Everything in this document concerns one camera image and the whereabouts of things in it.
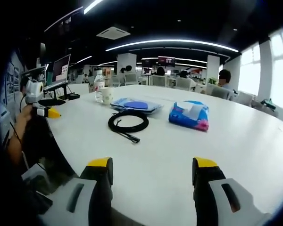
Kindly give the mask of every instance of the plastic bottle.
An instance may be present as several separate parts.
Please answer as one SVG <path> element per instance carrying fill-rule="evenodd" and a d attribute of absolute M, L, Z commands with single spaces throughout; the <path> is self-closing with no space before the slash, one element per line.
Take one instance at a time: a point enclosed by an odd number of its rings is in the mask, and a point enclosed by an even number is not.
<path fill-rule="evenodd" d="M 101 73 L 97 74 L 94 79 L 94 88 L 95 88 L 95 101 L 103 102 L 103 96 L 101 88 L 105 87 L 105 79 Z"/>

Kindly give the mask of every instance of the black ceiling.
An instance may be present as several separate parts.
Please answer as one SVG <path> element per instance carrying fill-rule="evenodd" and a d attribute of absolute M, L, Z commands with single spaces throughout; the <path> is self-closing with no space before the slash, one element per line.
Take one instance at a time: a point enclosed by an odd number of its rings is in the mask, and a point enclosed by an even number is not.
<path fill-rule="evenodd" d="M 266 40 L 270 32 L 283 25 L 283 17 L 275 13 L 275 5 L 262 0 L 103 0 L 84 15 L 83 9 L 92 2 L 58 0 L 53 4 L 44 0 L 36 10 L 28 10 L 20 39 L 20 51 L 28 68 L 35 66 L 40 42 L 46 44 L 50 61 L 71 53 L 72 63 L 92 56 L 82 64 L 93 65 L 114 61 L 117 54 L 134 49 L 132 53 L 137 54 L 138 60 L 170 56 L 206 61 L 208 52 L 204 51 L 233 58 L 239 53 L 192 43 L 148 43 L 109 52 L 105 50 L 143 40 L 186 39 L 213 42 L 241 51 L 256 41 Z M 66 17 L 44 32 L 55 21 L 79 7 L 83 8 L 71 15 L 69 24 L 65 24 L 69 19 Z M 96 37 L 115 24 L 124 27 L 131 35 L 117 40 Z M 226 56 L 220 56 L 221 63 L 228 59 Z"/>

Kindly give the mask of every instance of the blue disc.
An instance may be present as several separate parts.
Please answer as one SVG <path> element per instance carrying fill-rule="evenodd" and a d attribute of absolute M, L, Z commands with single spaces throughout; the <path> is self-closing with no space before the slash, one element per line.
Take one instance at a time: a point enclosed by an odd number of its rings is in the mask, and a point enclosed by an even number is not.
<path fill-rule="evenodd" d="M 148 109 L 148 104 L 141 101 L 131 101 L 124 104 L 125 107 L 135 108 L 135 109 Z"/>

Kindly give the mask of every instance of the blue tissue pack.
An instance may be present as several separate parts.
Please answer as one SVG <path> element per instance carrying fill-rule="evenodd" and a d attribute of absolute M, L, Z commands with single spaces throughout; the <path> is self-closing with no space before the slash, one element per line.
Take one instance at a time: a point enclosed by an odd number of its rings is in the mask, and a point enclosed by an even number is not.
<path fill-rule="evenodd" d="M 169 122 L 176 125 L 208 130 L 208 106 L 199 101 L 175 102 L 169 114 Z"/>
<path fill-rule="evenodd" d="M 150 101 L 138 100 L 134 98 L 120 98 L 110 104 L 114 109 L 122 110 L 135 110 L 143 112 L 144 114 L 152 114 L 162 108 L 159 105 Z"/>

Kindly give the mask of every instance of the paper cup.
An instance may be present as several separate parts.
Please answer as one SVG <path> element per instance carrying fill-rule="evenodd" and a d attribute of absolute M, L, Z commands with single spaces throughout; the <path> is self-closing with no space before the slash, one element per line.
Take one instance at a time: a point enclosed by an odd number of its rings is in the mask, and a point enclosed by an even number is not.
<path fill-rule="evenodd" d="M 103 103 L 109 105 L 113 102 L 113 87 L 103 87 L 100 89 L 103 96 Z"/>

